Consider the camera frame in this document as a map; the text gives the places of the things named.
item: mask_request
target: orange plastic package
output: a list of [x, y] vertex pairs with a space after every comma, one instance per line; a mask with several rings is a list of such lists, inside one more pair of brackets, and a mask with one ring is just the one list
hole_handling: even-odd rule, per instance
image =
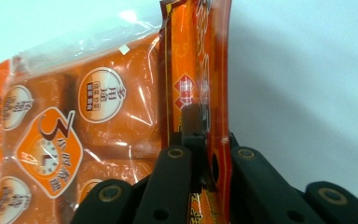
[[97, 183], [152, 172], [161, 14], [131, 13], [0, 65], [0, 223], [69, 223]]
[[1, 63], [0, 224], [69, 223], [99, 182], [150, 175], [188, 105], [208, 157], [189, 223], [228, 223], [230, 3], [132, 8]]
[[164, 122], [180, 132], [182, 110], [197, 105], [209, 167], [201, 192], [191, 194], [190, 223], [228, 223], [231, 160], [227, 118], [227, 29], [231, 1], [165, 2]]

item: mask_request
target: orange sausage wrapper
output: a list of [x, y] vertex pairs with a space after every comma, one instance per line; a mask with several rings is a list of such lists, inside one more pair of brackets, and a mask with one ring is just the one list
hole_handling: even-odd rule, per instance
[[212, 182], [189, 195], [189, 223], [228, 223], [229, 7], [152, 3], [0, 63], [0, 224], [70, 223], [98, 183], [152, 174], [186, 105]]
[[230, 0], [165, 3], [163, 35], [166, 133], [180, 132], [182, 109], [200, 108], [212, 185], [191, 195], [190, 223], [228, 223], [231, 159], [227, 118], [227, 33]]

